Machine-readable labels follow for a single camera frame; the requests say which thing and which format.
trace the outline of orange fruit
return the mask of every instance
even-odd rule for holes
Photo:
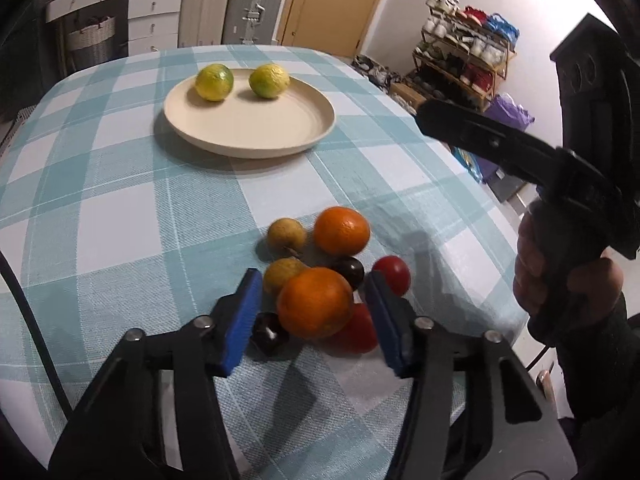
[[[320,213],[314,225],[314,242],[332,256],[353,256],[369,242],[369,222],[348,207],[330,207]]]
[[[303,339],[329,337],[351,319],[353,292],[347,280],[324,267],[303,270],[278,296],[280,324]]]

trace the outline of lime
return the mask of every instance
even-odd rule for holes
[[[195,83],[196,92],[207,101],[222,101],[231,94],[234,87],[234,75],[226,66],[214,63],[198,72]]]
[[[275,63],[259,66],[249,76],[251,90],[265,99],[275,99],[290,83],[289,73]]]

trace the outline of drawer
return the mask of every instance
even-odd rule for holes
[[[179,21],[180,12],[132,18],[129,20],[129,40],[176,34]]]
[[[139,40],[129,41],[129,55],[146,54],[147,52],[155,52],[156,50],[167,50],[169,48],[177,48],[178,35],[165,34],[164,36],[155,36],[152,38],[140,38]]]
[[[181,0],[129,0],[129,19],[180,12]]]
[[[47,21],[55,20],[74,10],[98,3],[100,0],[51,0],[47,5]]]

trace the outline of wooden door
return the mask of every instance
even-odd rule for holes
[[[282,37],[287,46],[305,46],[352,57],[369,25],[377,0],[292,0]]]

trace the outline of blue and white tablecloth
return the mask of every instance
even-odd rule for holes
[[[162,102],[182,79],[211,62],[269,61],[334,105],[336,126],[313,149],[229,159],[168,126]],[[384,254],[409,263],[417,311],[459,332],[519,333],[516,237],[494,202],[395,102],[311,50],[183,48],[61,81],[0,164],[0,248],[75,404],[125,330],[166,332],[207,313],[247,267],[265,269],[257,247],[274,219],[311,226],[338,204],[370,221],[366,267]],[[264,480],[383,478],[410,389],[378,350],[338,358],[313,346],[268,363],[246,356],[216,384],[240,469]],[[3,282],[0,407],[47,463],[64,418]]]

